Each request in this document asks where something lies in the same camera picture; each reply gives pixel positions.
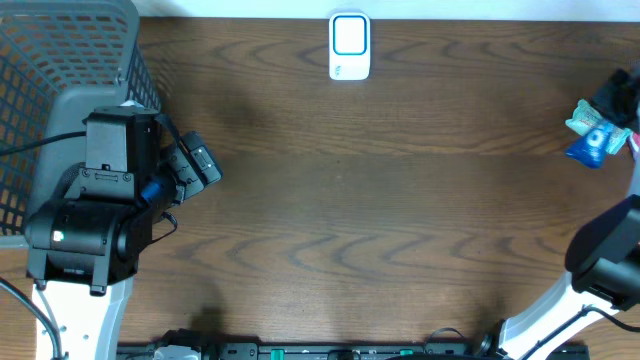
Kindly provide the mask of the red purple snack bag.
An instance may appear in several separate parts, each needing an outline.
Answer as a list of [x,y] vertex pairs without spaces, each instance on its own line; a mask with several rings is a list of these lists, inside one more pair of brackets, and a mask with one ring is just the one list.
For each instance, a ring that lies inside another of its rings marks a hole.
[[638,133],[634,133],[629,137],[629,146],[633,159],[638,161],[640,157],[640,135]]

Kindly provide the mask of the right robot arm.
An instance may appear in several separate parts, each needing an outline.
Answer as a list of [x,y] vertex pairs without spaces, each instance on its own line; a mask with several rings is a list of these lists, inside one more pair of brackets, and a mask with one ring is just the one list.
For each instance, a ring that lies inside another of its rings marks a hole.
[[[615,129],[639,132],[639,69],[616,70],[586,102],[600,121],[566,151],[597,169]],[[589,325],[639,303],[639,174],[626,197],[581,227],[559,280],[518,315],[486,335],[478,354],[496,359],[545,359]]]

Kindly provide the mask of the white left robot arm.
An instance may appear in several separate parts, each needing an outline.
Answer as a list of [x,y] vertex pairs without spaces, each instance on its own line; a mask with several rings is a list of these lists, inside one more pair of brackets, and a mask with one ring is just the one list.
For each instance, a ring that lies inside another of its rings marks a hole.
[[156,110],[102,107],[83,122],[84,158],[26,226],[39,359],[115,358],[153,225],[222,177],[200,135]]

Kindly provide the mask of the blue Oreo cookie pack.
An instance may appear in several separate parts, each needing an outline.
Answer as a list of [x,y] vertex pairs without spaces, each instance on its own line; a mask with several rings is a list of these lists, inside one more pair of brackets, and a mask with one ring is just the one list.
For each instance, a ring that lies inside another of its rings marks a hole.
[[613,131],[612,124],[602,121],[574,142],[565,154],[590,169],[599,169],[607,156],[606,148]]

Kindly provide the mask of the mint green snack packet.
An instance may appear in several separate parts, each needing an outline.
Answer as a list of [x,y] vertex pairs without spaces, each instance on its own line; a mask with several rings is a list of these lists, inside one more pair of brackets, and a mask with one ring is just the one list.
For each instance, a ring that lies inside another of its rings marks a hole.
[[[565,121],[565,125],[580,136],[586,135],[592,128],[604,123],[608,123],[608,120],[585,99],[578,101],[572,117]],[[607,153],[609,155],[616,155],[625,145],[631,134],[632,131],[630,129],[622,129],[614,126],[606,146]]]

